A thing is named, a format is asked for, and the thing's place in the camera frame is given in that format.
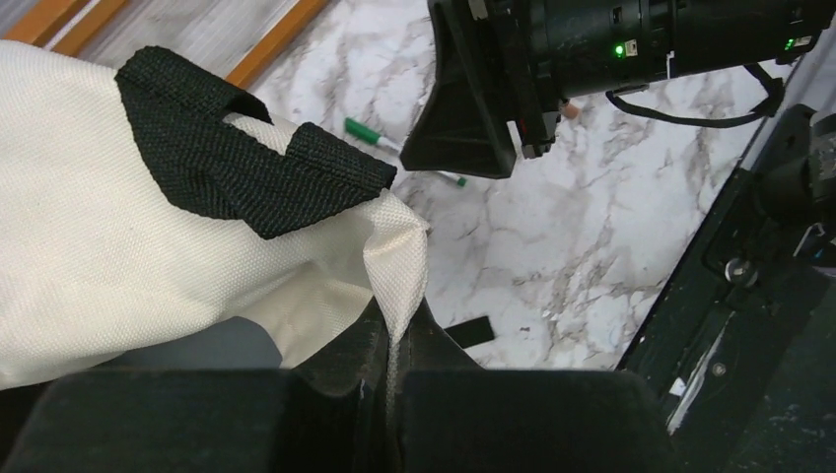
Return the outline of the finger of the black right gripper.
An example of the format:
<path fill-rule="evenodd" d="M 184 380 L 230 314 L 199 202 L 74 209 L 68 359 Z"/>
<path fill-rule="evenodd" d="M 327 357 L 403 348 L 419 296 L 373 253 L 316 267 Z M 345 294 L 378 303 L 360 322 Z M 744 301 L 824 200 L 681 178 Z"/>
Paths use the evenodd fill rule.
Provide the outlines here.
<path fill-rule="evenodd" d="M 432 91 L 406 139 L 408 170 L 509 177 L 517 161 L 507 122 L 512 95 L 496 33 L 466 1 L 430 1 L 436 73 Z"/>

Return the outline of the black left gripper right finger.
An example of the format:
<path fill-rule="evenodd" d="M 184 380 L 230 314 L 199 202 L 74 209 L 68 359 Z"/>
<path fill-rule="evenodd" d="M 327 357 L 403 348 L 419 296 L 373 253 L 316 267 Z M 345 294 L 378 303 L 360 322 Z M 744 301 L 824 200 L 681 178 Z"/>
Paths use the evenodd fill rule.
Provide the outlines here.
<path fill-rule="evenodd" d="M 404 472 L 678 472 L 658 401 L 637 375 L 480 367 L 420 304 L 400 342 Z"/>

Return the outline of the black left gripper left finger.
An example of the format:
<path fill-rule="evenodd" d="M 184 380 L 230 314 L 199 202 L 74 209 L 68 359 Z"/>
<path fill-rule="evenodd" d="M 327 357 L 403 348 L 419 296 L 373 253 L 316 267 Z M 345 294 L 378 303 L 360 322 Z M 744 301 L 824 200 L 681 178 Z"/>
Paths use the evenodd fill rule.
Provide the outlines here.
<path fill-rule="evenodd" d="M 291 370 L 94 369 L 1 398 L 5 472 L 365 472 L 378 461 L 377 303 Z"/>

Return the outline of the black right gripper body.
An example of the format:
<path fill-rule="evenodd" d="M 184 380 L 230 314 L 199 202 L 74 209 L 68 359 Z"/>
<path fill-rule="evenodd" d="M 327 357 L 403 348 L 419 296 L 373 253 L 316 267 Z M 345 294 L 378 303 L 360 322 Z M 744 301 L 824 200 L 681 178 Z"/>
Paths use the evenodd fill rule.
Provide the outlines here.
<path fill-rule="evenodd" d="M 471 1 L 490 72 L 510 94 L 509 118 L 527 158 L 555 141 L 568 102 L 665 80 L 672 1 Z"/>

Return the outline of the cream canvas backpack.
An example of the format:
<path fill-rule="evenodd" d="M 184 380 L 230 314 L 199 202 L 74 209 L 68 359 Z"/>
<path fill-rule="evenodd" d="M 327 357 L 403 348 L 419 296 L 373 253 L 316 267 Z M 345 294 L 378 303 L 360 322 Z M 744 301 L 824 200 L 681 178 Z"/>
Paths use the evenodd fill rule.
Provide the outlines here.
<path fill-rule="evenodd" d="M 398 344 L 428 226 L 396 170 L 172 51 L 112 69 L 1 44 L 1 385 L 228 319 L 303 363 L 376 304 Z"/>

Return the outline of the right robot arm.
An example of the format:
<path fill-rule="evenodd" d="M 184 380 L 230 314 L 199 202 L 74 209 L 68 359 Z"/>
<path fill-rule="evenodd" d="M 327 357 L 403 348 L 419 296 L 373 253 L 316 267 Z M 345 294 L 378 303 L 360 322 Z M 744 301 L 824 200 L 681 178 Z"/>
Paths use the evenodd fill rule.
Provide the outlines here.
<path fill-rule="evenodd" d="M 432 1 L 436 80 L 400 154 L 409 170 L 510 176 L 556 140 L 569 100 L 604 94 L 619 110 L 668 123 L 733 128 L 774 115 L 782 80 L 762 68 L 810 52 L 831 1 Z M 625 96 L 650 84 L 741 66 L 766 98 L 747 115 L 678 117 Z"/>

